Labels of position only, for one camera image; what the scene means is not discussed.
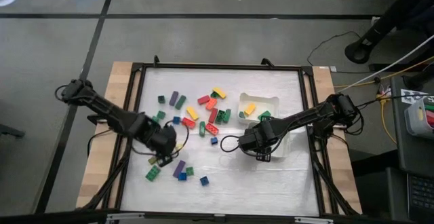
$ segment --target black cable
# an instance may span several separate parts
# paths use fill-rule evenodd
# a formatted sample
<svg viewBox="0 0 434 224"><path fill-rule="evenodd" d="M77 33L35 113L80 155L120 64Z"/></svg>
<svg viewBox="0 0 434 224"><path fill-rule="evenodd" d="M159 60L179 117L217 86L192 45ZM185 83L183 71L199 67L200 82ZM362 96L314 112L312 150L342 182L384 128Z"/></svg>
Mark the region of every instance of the black cable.
<svg viewBox="0 0 434 224"><path fill-rule="evenodd" d="M342 37L342 36L347 35L347 34L349 34L349 33L356 34L356 36L358 36L359 38L361 38L360 35L357 34L355 31L347 31L347 32L345 32L345 33L343 33L343 34L334 35L333 37L330 37L329 39L327 39L327 40L325 40L325 41L322 41L322 42L321 42L321 43L320 43L316 48L314 48L314 49L311 51L311 53L307 56L307 62L308 62L311 66L313 66L313 64L312 64L312 62L309 60L309 58L312 56L312 54L313 54L313 52L314 52L315 50L317 50L319 47L321 47L321 46L322 46L323 44L325 44L326 42L331 41L332 39L334 39L334 38L336 38L336 37Z"/></svg>
<svg viewBox="0 0 434 224"><path fill-rule="evenodd" d="M97 136L101 136L102 134L104 134L104 133L106 133L106 132L110 132L110 131L111 131L111 128L108 129L108 130L105 130L104 132L99 132L99 133L97 133L97 134L95 134L95 135L93 135L93 136L91 136L91 137L89 138L89 141L87 142L87 156L88 156L88 157L89 157L89 154L90 154L90 144L91 144L92 140L93 140L94 138L96 138Z"/></svg>
<svg viewBox="0 0 434 224"><path fill-rule="evenodd" d="M164 126L167 126L169 123L172 123L172 122L173 122L173 120L170 120L170 121L166 122L166 123L164 124ZM181 149L184 148L184 146L187 144L187 141L189 140L189 134L190 134L189 127L188 127L186 124L183 124L183 125L184 125L185 128L187 129L187 136L185 137L185 141L184 141L184 144L182 144L182 147L179 148L179 149L178 149L177 151L175 151L174 153L172 153L172 156L173 156L175 153L177 153L177 155L176 155L175 157L178 157L178 155L179 155L179 151L181 151Z"/></svg>
<svg viewBox="0 0 434 224"><path fill-rule="evenodd" d="M68 86L68 85L61 85L60 87L56 88L56 90L54 91L54 96L56 97L57 100L63 102L62 99L57 95L57 92L58 92L61 88L65 88L65 87L67 87L67 86Z"/></svg>
<svg viewBox="0 0 434 224"><path fill-rule="evenodd" d="M338 135L336 135L336 134L332 134L332 136L333 136L334 138L337 138L337 139L341 140L344 144L347 145L347 147L349 147L349 146L348 146L348 142L347 142L345 139L343 139L341 136L338 136Z"/></svg>
<svg viewBox="0 0 434 224"><path fill-rule="evenodd" d="M233 135L225 136L225 137L222 138L222 140L220 141L220 148L223 150L223 152L226 152L226 153L234 152L235 150L237 150L237 149L239 148L239 145L237 145L234 149L231 149L231 150L223 149L223 141L224 141L226 138L228 138L228 137L239 138L239 136L233 136Z"/></svg>
<svg viewBox="0 0 434 224"><path fill-rule="evenodd" d="M353 72L353 71L332 71L333 73L344 73L344 74L366 74L366 73L374 73L374 71L360 71L360 72Z"/></svg>
<svg viewBox="0 0 434 224"><path fill-rule="evenodd" d="M414 95L392 96L392 97L388 97L388 98L376 98L376 99L374 99L374 100L371 100L371 101L368 101L368 102L364 102L364 103L362 103L361 105L357 105L356 107L358 108L358 107L365 106L364 108L366 108L366 106L368 106L368 105L370 105L370 104L372 104L372 103L374 103L374 102L380 101L380 100L384 100L384 99L395 99L395 98L405 98L405 97L414 97L414 96L421 96L421 97L424 97L424 96L434 96L434 94L414 94Z"/></svg>

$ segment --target sticker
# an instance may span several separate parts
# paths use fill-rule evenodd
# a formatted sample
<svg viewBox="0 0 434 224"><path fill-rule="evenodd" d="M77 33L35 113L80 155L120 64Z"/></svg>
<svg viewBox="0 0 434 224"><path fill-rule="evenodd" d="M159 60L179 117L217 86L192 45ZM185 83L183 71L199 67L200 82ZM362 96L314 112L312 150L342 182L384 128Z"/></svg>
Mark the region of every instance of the sticker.
<svg viewBox="0 0 434 224"><path fill-rule="evenodd" d="M423 98L423 95L427 94L426 92L419 92L419 91L413 91L413 90L405 90L401 89L401 96L409 96L409 95L420 95L420 96L409 96L409 97L402 97L401 102L404 102L406 104L412 105L417 100ZM433 97L427 97L427 100L434 101Z"/></svg>

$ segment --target lego brick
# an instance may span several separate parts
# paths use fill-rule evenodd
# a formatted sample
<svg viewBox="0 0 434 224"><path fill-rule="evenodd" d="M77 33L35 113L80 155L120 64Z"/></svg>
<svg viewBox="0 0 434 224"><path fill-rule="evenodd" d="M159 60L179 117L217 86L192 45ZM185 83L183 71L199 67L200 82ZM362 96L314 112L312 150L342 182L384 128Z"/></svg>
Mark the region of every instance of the lego brick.
<svg viewBox="0 0 434 224"><path fill-rule="evenodd" d="M203 97L199 98L199 99L197 100L197 102L198 102L200 105L203 105L204 103L208 102L209 100L210 100L210 97L209 97L208 95L206 95L206 96L203 96Z"/></svg>
<svg viewBox="0 0 434 224"><path fill-rule="evenodd" d="M212 88L212 90L217 92L221 98L226 98L226 94L220 88Z"/></svg>
<svg viewBox="0 0 434 224"><path fill-rule="evenodd" d="M218 112L218 109L212 108L211 115L210 115L210 118L208 119L208 122L214 123L214 120L216 119L216 116L217 116L217 112Z"/></svg>
<svg viewBox="0 0 434 224"><path fill-rule="evenodd" d="M178 143L177 145L175 145L175 150L178 151L182 149L182 144Z"/></svg>
<svg viewBox="0 0 434 224"><path fill-rule="evenodd" d="M170 98L169 105L171 105L171 106L175 105L175 102L176 102L176 99L178 98L178 95L179 95L179 93L177 91L174 91L172 93L172 97Z"/></svg>
<svg viewBox="0 0 434 224"><path fill-rule="evenodd" d="M218 95L217 92L212 92L211 95L210 95L210 97L212 97L212 98L218 98L219 95Z"/></svg>
<svg viewBox="0 0 434 224"><path fill-rule="evenodd" d="M211 138L211 145L215 145L218 143L218 139L217 138Z"/></svg>
<svg viewBox="0 0 434 224"><path fill-rule="evenodd" d="M157 162L157 158L155 156L150 157L148 162L149 162L149 164L153 165L153 164L155 164L155 162Z"/></svg>
<svg viewBox="0 0 434 224"><path fill-rule="evenodd" d="M214 136L218 134L218 128L213 126L211 123L206 124L205 129Z"/></svg>
<svg viewBox="0 0 434 224"><path fill-rule="evenodd" d="M187 107L187 113L189 113L189 115L191 116L191 119L193 119L193 120L199 119L199 116L197 116L197 113L196 113L195 109L192 108L192 106Z"/></svg>
<svg viewBox="0 0 434 224"><path fill-rule="evenodd" d="M247 107L247 109L245 109L244 113L246 115L251 115L253 113L253 111L255 110L256 105L255 104L249 104L249 106Z"/></svg>
<svg viewBox="0 0 434 224"><path fill-rule="evenodd" d="M206 104L206 109L207 110L211 110L212 108L214 108L214 106L217 103L217 99L215 98L210 98L210 100L208 101L208 104Z"/></svg>
<svg viewBox="0 0 434 224"><path fill-rule="evenodd" d="M178 166L176 167L173 176L178 178L179 174L182 172L182 169L184 169L185 161L180 160L178 163Z"/></svg>
<svg viewBox="0 0 434 224"><path fill-rule="evenodd" d="M215 124L220 125L223 121L224 111L218 111Z"/></svg>
<svg viewBox="0 0 434 224"><path fill-rule="evenodd" d="M224 123L228 123L230 118L231 118L231 110L227 109L226 112L224 112L224 115L223 115L223 122Z"/></svg>
<svg viewBox="0 0 434 224"><path fill-rule="evenodd" d="M160 169L156 166L153 166L151 168L151 170L149 170L148 174L146 174L146 179L148 179L149 181L154 181L155 177L157 177L157 175L160 173Z"/></svg>
<svg viewBox="0 0 434 224"><path fill-rule="evenodd" d="M187 176L193 176L195 174L193 167L187 167L187 168L185 168L185 171L187 173Z"/></svg>
<svg viewBox="0 0 434 224"><path fill-rule="evenodd" d="M201 184L202 186L206 186L208 184L210 184L210 182L208 181L208 177L204 176L201 178Z"/></svg>
<svg viewBox="0 0 434 224"><path fill-rule="evenodd" d="M174 116L173 124L175 124L175 125L179 125L180 122L181 122L181 117L179 117L179 116Z"/></svg>
<svg viewBox="0 0 434 224"><path fill-rule="evenodd" d="M270 115L271 115L271 113L269 111L265 111L264 113L262 113L262 114L260 114L258 116L258 119L261 122L262 121L262 116L270 116Z"/></svg>
<svg viewBox="0 0 434 224"><path fill-rule="evenodd" d="M182 118L182 123L190 129L193 129L196 126L196 122L194 122L190 119L187 119L185 117Z"/></svg>
<svg viewBox="0 0 434 224"><path fill-rule="evenodd" d="M201 122L199 125L199 135L205 136L205 122Z"/></svg>
<svg viewBox="0 0 434 224"><path fill-rule="evenodd" d="M164 117L165 117L165 112L164 111L158 111L157 118L158 119L164 119Z"/></svg>
<svg viewBox="0 0 434 224"><path fill-rule="evenodd" d="M434 111L433 105L425 105L425 110Z"/></svg>
<svg viewBox="0 0 434 224"><path fill-rule="evenodd" d="M187 181L187 173L181 172L178 176L179 181Z"/></svg>
<svg viewBox="0 0 434 224"><path fill-rule="evenodd" d="M164 96L158 96L158 103L161 103L161 104L165 103Z"/></svg>
<svg viewBox="0 0 434 224"><path fill-rule="evenodd" d="M185 102L185 99L186 99L186 97L185 97L184 95L182 95L182 96L179 98L178 102L176 103L175 108L176 108L176 109L181 109L182 105L183 105L184 102Z"/></svg>

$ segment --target cable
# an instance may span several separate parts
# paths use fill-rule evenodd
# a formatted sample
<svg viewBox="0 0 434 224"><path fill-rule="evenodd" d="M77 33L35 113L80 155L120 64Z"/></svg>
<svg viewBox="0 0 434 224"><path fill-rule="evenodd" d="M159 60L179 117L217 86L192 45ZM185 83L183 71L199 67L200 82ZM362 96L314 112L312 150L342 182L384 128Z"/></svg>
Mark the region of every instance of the cable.
<svg viewBox="0 0 434 224"><path fill-rule="evenodd" d="M343 74L366 74L366 73L373 73L373 71L332 71L332 73L343 73Z"/></svg>
<svg viewBox="0 0 434 224"><path fill-rule="evenodd" d="M60 102L63 102L62 99L57 95L57 92L61 89L61 88L65 88L68 85L61 85L60 87L56 88L56 90L54 91L54 96L56 97L57 100L59 100Z"/></svg>
<svg viewBox="0 0 434 224"><path fill-rule="evenodd" d="M399 63L399 62L401 62L402 60L406 59L408 56L412 55L415 51L417 51L419 48L421 48L421 47L424 46L426 43L428 43L430 40L432 40L432 38L434 38L434 35L430 36L427 40L425 40L424 42L422 42L419 46L417 46L416 48L414 48L412 51L410 51L408 54L404 55L404 56L403 56L402 58L400 58L399 60L396 60L394 63L390 64L389 66L387 66L387 67L385 67L385 68L383 68L383 69L381 69L380 71L377 71L377 72L375 72L374 74L369 75L369 76L367 76L367 77L365 77L365 78L363 78L363 79L361 79L361 80L359 80L359 81L357 81L357 82L355 82L355 83L353 83L353 84L351 84L351 85L345 87L344 89L340 90L339 92L343 92L343 91L345 91L345 90L347 90L347 89L349 89L349 88L352 88L353 86L357 86L357 85L358 85L358 86L362 86L362 85L359 85L361 82L363 82L363 81L365 81L365 80L367 80L367 79L369 79L369 78L371 78L371 77L375 77L377 74L379 74L379 73L381 73L381 72L383 72L383 71L386 71L387 69L393 67L393 66L396 65L397 63ZM395 74L392 74L392 75L386 76L386 77L384 77L383 79L385 79L385 78L389 78L389 77L392 77L392 76L394 76L394 75L398 75L398 74L403 73L403 72L404 72L404 70L399 71L398 73L395 73Z"/></svg>
<svg viewBox="0 0 434 224"><path fill-rule="evenodd" d="M231 150L223 149L223 141L224 141L226 138L228 138L228 137L239 138L239 136L233 136L233 135L225 136L225 137L222 138L222 140L220 141L220 148L223 150L223 152L226 152L226 153L234 152L235 150L237 150L237 149L239 148L239 145L237 145L234 149L231 149Z"/></svg>
<svg viewBox="0 0 434 224"><path fill-rule="evenodd" d="M382 127L384 128L384 131L387 133L387 136L389 136L389 138L396 144L396 140L392 137L392 135L389 133L389 131L387 130L387 127L386 127L386 121L384 120L384 104L385 104L386 102L384 101L383 102L383 100L382 101L380 101L380 104L381 104L381 120L382 120Z"/></svg>
<svg viewBox="0 0 434 224"><path fill-rule="evenodd" d="M321 47L321 46L322 46L323 44L325 44L326 42L331 41L332 39L334 39L334 38L336 38L336 37L342 37L342 36L347 35L347 34L349 34L349 33L354 33L354 34L356 34L356 36L358 36L359 38L361 38L360 35L357 34L355 31L347 31L347 32L345 32L345 33L343 33L343 34L337 34L337 35L334 35L333 37L330 37L329 39L327 39L327 40L325 40L325 41L322 41L322 42L321 42L321 43L320 43L316 48L312 49L311 53L307 56L307 62L308 62L311 66L313 66L313 64L312 64L312 62L309 60L309 58L312 56L312 54L313 54L313 52L314 52L315 50L317 50L319 47Z"/></svg>
<svg viewBox="0 0 434 224"><path fill-rule="evenodd" d="M387 78L390 78L390 77L394 77L394 76L399 75L399 74L401 74L401 73L404 73L404 72L408 71L409 69L413 69L414 67L417 67L418 65L421 65L421 64L423 64L423 63L426 63L426 62L428 62L428 61L430 61L430 60L432 60L432 59L434 59L434 56L429 57L429 58L427 58L427 59L424 60L424 61L420 61L420 62L417 63L417 64L413 64L412 66L410 66L410 67L408 67L408 68L405 68L405 69L403 69L402 71L398 71L398 72L395 72L395 73L393 73L393 74L386 75L385 77L380 77L380 81L382 81L382 80L384 80L384 79L387 79ZM372 84L372 83L375 83L375 81L369 81L369 82L365 82L365 83L360 83L360 84L355 85L355 87L356 87L356 86L364 86L364 85L368 85L368 84ZM333 88L346 88L347 86L349 86L349 85L334 86Z"/></svg>
<svg viewBox="0 0 434 224"><path fill-rule="evenodd" d="M89 138L89 141L87 142L87 156L89 157L89 154L90 154L90 144L92 143L92 140L94 139L94 138L96 138L97 136L101 136L102 134L104 134L104 133L106 133L106 132L110 132L111 131L111 128L110 129L108 129L108 130L105 130L104 132L99 132L99 133L97 133L97 134L95 134L95 135L93 135L93 136L91 136L90 138Z"/></svg>
<svg viewBox="0 0 434 224"><path fill-rule="evenodd" d="M167 125L168 125L169 123L171 123L171 122L173 122L173 120L170 120L170 121L166 122L166 123L164 124L164 126L167 126ZM188 139L189 139L189 134L190 134L189 127L188 127L186 124L183 124L183 125L184 125L185 128L187 129L187 136L185 137L185 141L184 141L184 143L182 144L181 148L179 148L177 151L175 151L174 153L172 153L172 156L173 156L175 153L177 153L177 156L176 156L176 157L178 157L179 152L181 151L181 149L184 149L184 146L187 144L187 141L188 141Z"/></svg>
<svg viewBox="0 0 434 224"><path fill-rule="evenodd" d="M415 94L415 95L392 96L392 97L387 97L387 98L376 98L374 100L364 102L361 105L357 105L356 107L359 108L359 107L364 106L364 105L367 106L367 105L370 105L376 101L380 101L380 100L384 100L384 99L406 98L406 97L414 97L414 96L425 97L425 96L434 96L434 94Z"/></svg>
<svg viewBox="0 0 434 224"><path fill-rule="evenodd" d="M338 136L338 135L336 135L336 134L332 134L332 136L333 136L334 138L337 138L337 139L341 140L344 144L347 145L347 147L349 147L349 146L348 146L348 142L346 142L345 139L343 139L342 137L340 137L340 136Z"/></svg>

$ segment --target green lego brick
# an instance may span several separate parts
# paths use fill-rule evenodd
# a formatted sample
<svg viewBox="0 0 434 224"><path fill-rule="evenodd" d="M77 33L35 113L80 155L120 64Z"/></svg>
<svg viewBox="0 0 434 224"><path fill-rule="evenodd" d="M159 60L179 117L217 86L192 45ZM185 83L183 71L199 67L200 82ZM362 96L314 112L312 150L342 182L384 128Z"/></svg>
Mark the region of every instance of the green lego brick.
<svg viewBox="0 0 434 224"><path fill-rule="evenodd" d="M265 111L264 113L262 113L262 114L260 114L258 116L258 119L261 122L262 121L262 116L270 116L270 115L271 115L271 113L269 111Z"/></svg>
<svg viewBox="0 0 434 224"><path fill-rule="evenodd" d="M148 174L146 174L146 179L148 179L149 181L154 181L155 177L157 177L157 175L160 173L160 169L156 166L153 166L151 168L151 170L149 170Z"/></svg>
<svg viewBox="0 0 434 224"><path fill-rule="evenodd" d="M158 111L157 118L158 119L164 119L164 117L165 117L164 111Z"/></svg>
<svg viewBox="0 0 434 224"><path fill-rule="evenodd" d="M211 95L210 95L210 97L212 97L212 98L219 98L220 96L218 95L217 92L212 92Z"/></svg>
<svg viewBox="0 0 434 224"><path fill-rule="evenodd" d="M187 167L187 168L185 168L185 172L187 172L187 176L193 176L195 174L195 171L193 170L193 167Z"/></svg>
<svg viewBox="0 0 434 224"><path fill-rule="evenodd" d="M201 123L200 123L200 127L199 127L199 135L200 135L200 136L205 136L205 122L201 122Z"/></svg>
<svg viewBox="0 0 434 224"><path fill-rule="evenodd" d="M217 113L217 117L216 117L215 123L218 124L218 125L220 125L222 123L223 117L224 117L224 111L219 110L218 113Z"/></svg>
<svg viewBox="0 0 434 224"><path fill-rule="evenodd" d="M186 99L186 97L185 97L184 95L182 95L182 96L179 98L178 102L176 103L175 108L176 108L176 109L181 109L182 105L183 105L184 102L185 102L185 99Z"/></svg>
<svg viewBox="0 0 434 224"><path fill-rule="evenodd" d="M148 162L149 162L151 165L153 165L153 164L155 164L155 162L157 162L157 158L156 158L155 156L150 157L149 160L148 160Z"/></svg>
<svg viewBox="0 0 434 224"><path fill-rule="evenodd" d="M434 111L434 106L433 105L425 105L425 109L429 110L429 111Z"/></svg>
<svg viewBox="0 0 434 224"><path fill-rule="evenodd" d="M165 103L164 96L158 96L158 103Z"/></svg>
<svg viewBox="0 0 434 224"><path fill-rule="evenodd" d="M226 112L224 112L223 122L228 123L230 118L231 118L231 110L227 109Z"/></svg>

